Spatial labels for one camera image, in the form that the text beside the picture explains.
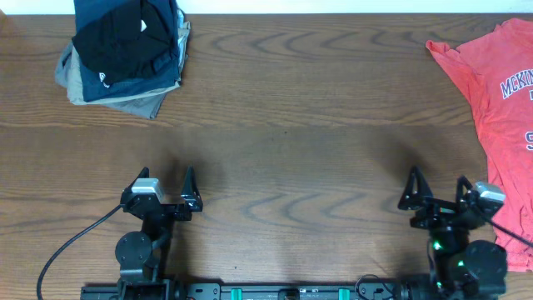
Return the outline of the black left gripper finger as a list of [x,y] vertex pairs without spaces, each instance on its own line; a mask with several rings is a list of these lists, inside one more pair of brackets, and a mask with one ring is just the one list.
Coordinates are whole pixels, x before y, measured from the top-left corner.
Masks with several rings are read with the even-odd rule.
[[202,197],[197,187],[197,180],[193,166],[187,168],[181,197],[189,208],[202,208]]
[[144,167],[140,172],[139,174],[137,175],[137,177],[127,186],[124,188],[123,190],[123,193],[132,193],[132,188],[135,184],[135,182],[140,179],[140,178],[149,178],[149,168],[148,167]]

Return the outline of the black polo shirt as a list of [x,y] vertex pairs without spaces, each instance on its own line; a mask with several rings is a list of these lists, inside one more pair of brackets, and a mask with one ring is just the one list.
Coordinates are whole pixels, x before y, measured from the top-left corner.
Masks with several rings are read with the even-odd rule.
[[172,5],[162,0],[98,2],[86,13],[100,17],[72,38],[82,64],[106,85],[155,77],[172,59]]

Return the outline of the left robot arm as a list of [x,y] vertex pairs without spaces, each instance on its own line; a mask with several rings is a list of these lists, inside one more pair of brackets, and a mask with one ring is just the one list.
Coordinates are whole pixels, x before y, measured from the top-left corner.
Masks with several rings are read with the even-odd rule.
[[117,282],[119,300],[185,299],[183,284],[163,277],[164,260],[172,240],[174,223],[192,219],[203,209],[195,171],[187,169],[180,194],[182,203],[164,204],[164,192],[158,179],[149,176],[144,167],[121,195],[120,207],[142,220],[142,229],[120,238],[115,248],[120,264]]

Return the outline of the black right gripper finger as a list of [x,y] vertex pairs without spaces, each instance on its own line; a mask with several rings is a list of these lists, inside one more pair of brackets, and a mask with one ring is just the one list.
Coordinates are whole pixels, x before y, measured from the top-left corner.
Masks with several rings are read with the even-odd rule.
[[429,198],[433,198],[433,193],[423,173],[417,166],[412,167],[398,208],[400,210],[418,210],[426,206],[426,200]]
[[471,204],[473,199],[473,185],[467,177],[459,177],[456,182],[456,203]]

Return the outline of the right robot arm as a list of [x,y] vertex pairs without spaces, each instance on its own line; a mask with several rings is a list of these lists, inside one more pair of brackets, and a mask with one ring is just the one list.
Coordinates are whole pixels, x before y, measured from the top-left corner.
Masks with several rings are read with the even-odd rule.
[[429,234],[426,256],[430,271],[401,280],[400,299],[497,299],[506,293],[507,254],[495,242],[470,240],[503,206],[506,195],[488,182],[461,176],[453,202],[434,197],[418,167],[409,171],[398,203],[412,210],[413,228]]

